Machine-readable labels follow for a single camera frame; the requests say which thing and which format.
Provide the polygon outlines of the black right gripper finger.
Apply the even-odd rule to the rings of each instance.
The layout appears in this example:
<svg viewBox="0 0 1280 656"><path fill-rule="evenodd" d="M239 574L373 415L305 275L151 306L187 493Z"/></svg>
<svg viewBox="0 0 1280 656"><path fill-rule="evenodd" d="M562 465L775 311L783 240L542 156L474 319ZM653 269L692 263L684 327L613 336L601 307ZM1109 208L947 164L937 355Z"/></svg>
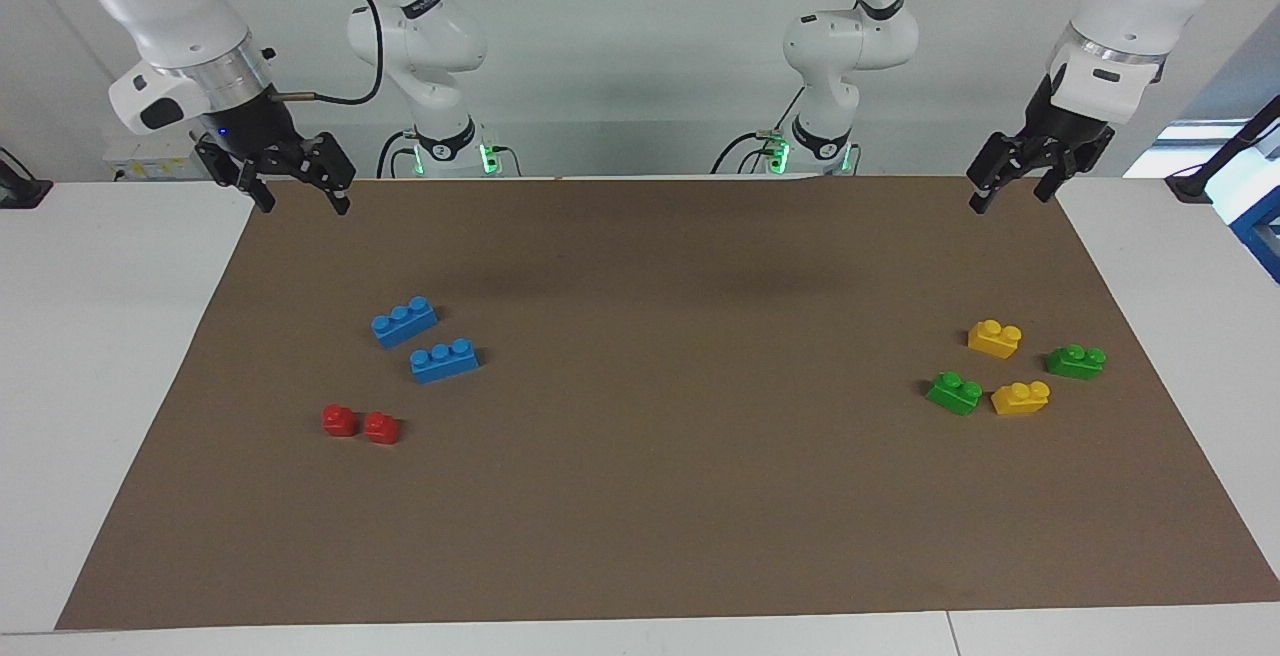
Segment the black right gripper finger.
<svg viewBox="0 0 1280 656"><path fill-rule="evenodd" d="M347 190L355 173L355 165L333 133L305 141L305 182L324 192L337 215L349 210Z"/></svg>
<svg viewBox="0 0 1280 656"><path fill-rule="evenodd" d="M216 184L236 188L248 196L262 213L270 213L274 209L276 200L266 182L260 177L253 160L238 165L232 155L209 135L204 135L195 142L195 151Z"/></svg>

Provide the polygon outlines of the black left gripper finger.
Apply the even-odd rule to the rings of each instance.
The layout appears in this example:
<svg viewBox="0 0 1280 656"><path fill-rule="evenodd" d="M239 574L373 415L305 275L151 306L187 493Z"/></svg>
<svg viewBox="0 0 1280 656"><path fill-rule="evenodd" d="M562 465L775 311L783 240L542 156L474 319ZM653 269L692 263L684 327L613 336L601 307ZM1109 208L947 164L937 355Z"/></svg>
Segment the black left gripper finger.
<svg viewBox="0 0 1280 656"><path fill-rule="evenodd" d="M1025 173L1024 138L1009 135L991 135L966 169L974 187L969 199L970 209L986 214L996 193Z"/></svg>
<svg viewBox="0 0 1280 656"><path fill-rule="evenodd" d="M1060 151L1051 156L1047 170L1036 186L1036 197L1041 202L1053 200L1056 192L1079 172L1074 151Z"/></svg>

